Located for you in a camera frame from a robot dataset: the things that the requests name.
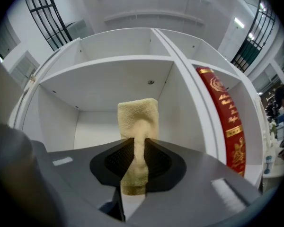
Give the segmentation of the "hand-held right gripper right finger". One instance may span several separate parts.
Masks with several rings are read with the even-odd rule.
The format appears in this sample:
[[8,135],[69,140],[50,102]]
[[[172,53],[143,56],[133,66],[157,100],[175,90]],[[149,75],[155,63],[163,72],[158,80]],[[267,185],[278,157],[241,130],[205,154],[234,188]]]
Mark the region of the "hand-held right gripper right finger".
[[233,212],[211,184],[220,178],[249,204],[260,197],[255,186],[214,157],[160,140],[155,143],[180,155],[186,163],[186,173],[171,190],[148,193],[129,218],[130,225],[212,225],[230,218]]

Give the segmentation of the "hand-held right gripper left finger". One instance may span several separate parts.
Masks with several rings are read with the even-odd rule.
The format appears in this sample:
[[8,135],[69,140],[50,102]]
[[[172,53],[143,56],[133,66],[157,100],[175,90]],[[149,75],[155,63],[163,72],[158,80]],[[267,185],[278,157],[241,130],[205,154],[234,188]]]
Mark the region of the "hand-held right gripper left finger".
[[131,153],[133,139],[57,152],[47,152],[36,140],[32,147],[64,222],[125,221],[121,179],[116,168],[106,168],[105,159],[115,151]]

